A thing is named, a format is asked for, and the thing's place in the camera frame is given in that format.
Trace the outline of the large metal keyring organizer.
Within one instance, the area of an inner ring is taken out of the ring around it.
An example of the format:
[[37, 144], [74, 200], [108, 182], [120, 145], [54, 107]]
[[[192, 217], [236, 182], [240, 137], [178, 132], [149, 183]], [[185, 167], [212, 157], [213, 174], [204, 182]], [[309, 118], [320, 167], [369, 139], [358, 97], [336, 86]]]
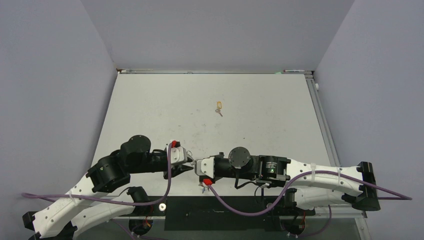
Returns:
[[[188, 155], [188, 163], [191, 164], [191, 167], [194, 167], [195, 166], [195, 160], [198, 160], [198, 159], [194, 159], [194, 157], [192, 156], [192, 152], [191, 151], [188, 151], [187, 152], [187, 155]], [[204, 178], [208, 178], [208, 177], [207, 176], [199, 176], [199, 177], [200, 177], [199, 186], [202, 187], [202, 194], [203, 194], [205, 192], [205, 190], [206, 190], [206, 186], [203, 183], [203, 179]]]

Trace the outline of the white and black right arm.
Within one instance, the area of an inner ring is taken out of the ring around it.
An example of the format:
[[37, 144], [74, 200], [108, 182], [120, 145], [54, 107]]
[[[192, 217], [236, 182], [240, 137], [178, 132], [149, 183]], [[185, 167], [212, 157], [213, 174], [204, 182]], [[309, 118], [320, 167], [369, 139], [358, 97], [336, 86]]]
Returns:
[[212, 156], [201, 164], [201, 173], [212, 182], [220, 178], [250, 180], [260, 187], [286, 188], [282, 207], [289, 214], [322, 205], [345, 205], [360, 211], [381, 209], [373, 166], [360, 162], [332, 167], [274, 155], [251, 155], [244, 147]]

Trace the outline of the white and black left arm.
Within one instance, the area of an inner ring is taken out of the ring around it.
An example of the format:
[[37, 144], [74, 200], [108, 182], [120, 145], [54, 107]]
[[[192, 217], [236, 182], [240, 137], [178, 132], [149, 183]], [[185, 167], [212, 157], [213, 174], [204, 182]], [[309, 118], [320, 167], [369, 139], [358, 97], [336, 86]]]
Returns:
[[128, 185], [132, 174], [162, 172], [171, 182], [173, 177], [190, 171], [192, 161], [192, 156], [176, 140], [164, 149], [152, 149], [148, 137], [132, 136], [119, 149], [99, 159], [67, 193], [43, 196], [51, 204], [43, 210], [25, 213], [23, 225], [34, 232], [34, 240], [71, 240], [117, 216], [143, 215], [162, 204], [166, 197], [152, 200], [140, 186], [130, 186], [113, 199], [107, 195]]

